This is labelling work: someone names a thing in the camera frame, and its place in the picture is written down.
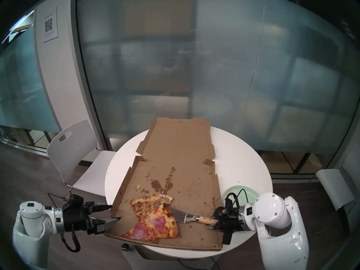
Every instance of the table top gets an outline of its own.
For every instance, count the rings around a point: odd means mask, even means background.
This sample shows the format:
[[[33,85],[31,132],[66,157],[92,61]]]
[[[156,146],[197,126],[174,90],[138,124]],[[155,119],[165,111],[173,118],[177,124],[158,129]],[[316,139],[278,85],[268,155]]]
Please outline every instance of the table top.
[[[139,156],[136,149],[144,140],[144,131],[126,142],[117,151],[110,162],[105,178],[105,196],[108,204],[112,204],[121,183],[132,166],[135,156]],[[220,193],[236,185],[252,188],[258,194],[273,192],[270,173],[261,157],[246,142],[227,131],[211,127],[211,142],[215,148],[215,172],[218,175]],[[233,234],[231,244],[224,245],[220,251],[189,251],[180,249],[145,246],[163,255],[179,258],[204,258],[219,255],[244,243],[254,235],[253,231],[241,231]]]

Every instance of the frosted glass wall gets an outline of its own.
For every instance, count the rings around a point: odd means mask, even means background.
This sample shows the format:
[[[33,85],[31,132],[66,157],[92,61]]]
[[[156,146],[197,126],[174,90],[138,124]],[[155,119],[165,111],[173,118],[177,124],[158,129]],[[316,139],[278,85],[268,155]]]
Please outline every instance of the frosted glass wall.
[[[0,125],[59,132],[36,64],[33,27],[0,54]]]
[[[108,138],[205,117],[257,150],[335,153],[359,101],[359,50],[285,0],[82,0],[81,49]]]

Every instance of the knife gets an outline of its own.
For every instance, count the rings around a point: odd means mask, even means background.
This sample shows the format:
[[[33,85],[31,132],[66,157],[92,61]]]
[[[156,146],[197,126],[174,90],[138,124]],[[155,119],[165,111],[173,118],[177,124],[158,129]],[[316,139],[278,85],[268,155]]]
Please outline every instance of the knife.
[[[202,224],[214,224],[216,222],[218,222],[217,219],[211,219],[211,218],[206,218],[206,217],[200,217],[200,216],[196,216],[196,215],[192,215],[189,213],[185,213],[183,211],[180,211],[178,209],[172,208],[169,205],[167,205],[170,208],[170,211],[172,213],[172,215],[175,218],[175,221],[177,222],[181,222],[183,224],[186,224],[190,221],[198,221]]]

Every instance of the chair handle hole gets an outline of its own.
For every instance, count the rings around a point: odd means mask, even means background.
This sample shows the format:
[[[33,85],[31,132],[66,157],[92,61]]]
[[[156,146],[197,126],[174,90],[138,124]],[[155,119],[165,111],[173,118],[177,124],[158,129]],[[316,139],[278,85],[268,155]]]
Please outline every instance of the chair handle hole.
[[[65,132],[62,136],[60,136],[59,141],[64,142],[71,135],[71,131]]]

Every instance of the ham pizza slice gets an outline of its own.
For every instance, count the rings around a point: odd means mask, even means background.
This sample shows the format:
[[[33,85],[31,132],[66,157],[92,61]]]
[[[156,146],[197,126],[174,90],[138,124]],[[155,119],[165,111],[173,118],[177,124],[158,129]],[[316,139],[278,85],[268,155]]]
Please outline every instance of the ham pizza slice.
[[[163,203],[121,237],[157,243],[158,238],[178,236],[179,231],[174,216],[169,207]]]
[[[130,206],[140,222],[156,208],[158,203],[170,205],[171,201],[172,197],[165,194],[148,194],[134,198],[130,201]]]

